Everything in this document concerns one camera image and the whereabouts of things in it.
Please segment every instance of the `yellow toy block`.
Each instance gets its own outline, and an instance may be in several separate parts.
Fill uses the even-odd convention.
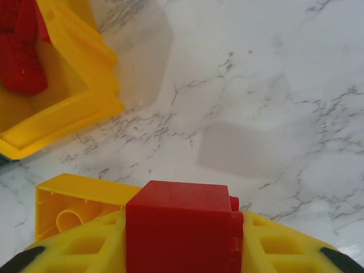
[[[36,187],[35,241],[118,211],[140,187],[63,174]]]
[[[36,49],[48,88],[36,96],[0,86],[0,154],[10,160],[33,154],[82,127],[123,111],[113,67],[88,0],[37,0],[52,44]]]
[[[22,273],[125,273],[124,245],[120,210],[33,244],[44,251]]]
[[[335,248],[253,212],[243,212],[242,273],[342,273],[321,248]]]

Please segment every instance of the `yellow plastic part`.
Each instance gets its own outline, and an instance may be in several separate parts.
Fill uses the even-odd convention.
[[[333,246],[255,213],[243,214],[242,273],[342,273],[320,253]]]
[[[140,187],[63,174],[36,187],[35,241],[116,212]]]
[[[125,210],[28,247],[45,251],[22,273],[125,273]]]
[[[124,110],[113,66],[88,0],[37,0],[52,45],[36,47],[49,87],[24,96],[0,86],[0,154],[15,160]]]

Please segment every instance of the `white marble surface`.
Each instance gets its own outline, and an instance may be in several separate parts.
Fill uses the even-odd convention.
[[[128,111],[0,171],[0,264],[64,172],[227,184],[364,264],[363,0],[93,0]]]

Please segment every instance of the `marble countertop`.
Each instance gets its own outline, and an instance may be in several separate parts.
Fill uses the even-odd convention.
[[[92,0],[127,111],[0,171],[0,264],[35,185],[226,184],[242,208],[364,264],[362,0]]]

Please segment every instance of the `red plastic piece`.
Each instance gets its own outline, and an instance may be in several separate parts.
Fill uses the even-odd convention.
[[[28,44],[34,44],[38,34],[35,5],[35,0],[23,0],[15,25],[15,37]]]
[[[5,88],[36,95],[48,87],[33,45],[19,42],[14,34],[0,35],[0,77]]]
[[[240,273],[243,215],[230,200],[223,185],[150,181],[126,204],[127,272]]]
[[[51,38],[49,38],[46,23],[44,22],[44,18],[42,16],[42,13],[39,10],[37,3],[35,3],[35,14],[36,14],[36,20],[38,22],[38,30],[39,30],[40,38],[43,41],[51,44]]]
[[[22,0],[0,0],[0,31],[13,33]]]

